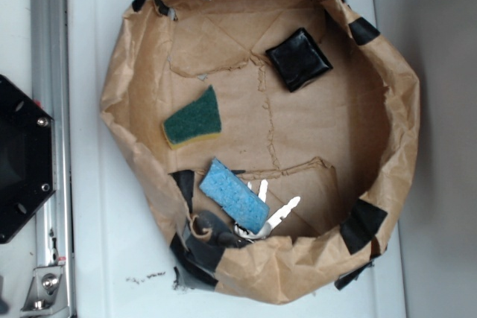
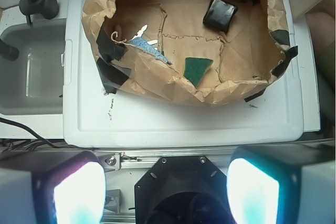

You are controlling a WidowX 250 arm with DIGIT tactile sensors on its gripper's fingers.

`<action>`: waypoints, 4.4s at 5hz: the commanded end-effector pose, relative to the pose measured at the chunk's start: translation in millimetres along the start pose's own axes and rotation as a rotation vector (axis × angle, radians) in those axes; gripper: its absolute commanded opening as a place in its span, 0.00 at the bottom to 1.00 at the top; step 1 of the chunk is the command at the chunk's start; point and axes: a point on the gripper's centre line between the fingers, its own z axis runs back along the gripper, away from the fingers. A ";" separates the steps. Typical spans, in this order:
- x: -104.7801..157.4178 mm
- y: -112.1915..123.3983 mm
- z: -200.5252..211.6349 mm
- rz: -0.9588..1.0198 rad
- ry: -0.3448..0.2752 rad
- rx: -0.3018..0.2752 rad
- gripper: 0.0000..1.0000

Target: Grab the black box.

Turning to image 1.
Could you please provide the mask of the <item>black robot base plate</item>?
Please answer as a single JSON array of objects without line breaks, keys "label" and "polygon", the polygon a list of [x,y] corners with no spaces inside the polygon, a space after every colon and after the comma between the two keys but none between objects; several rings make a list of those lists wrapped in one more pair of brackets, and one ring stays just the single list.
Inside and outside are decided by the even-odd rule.
[{"label": "black robot base plate", "polygon": [[1,243],[54,193],[53,118],[1,76]]}]

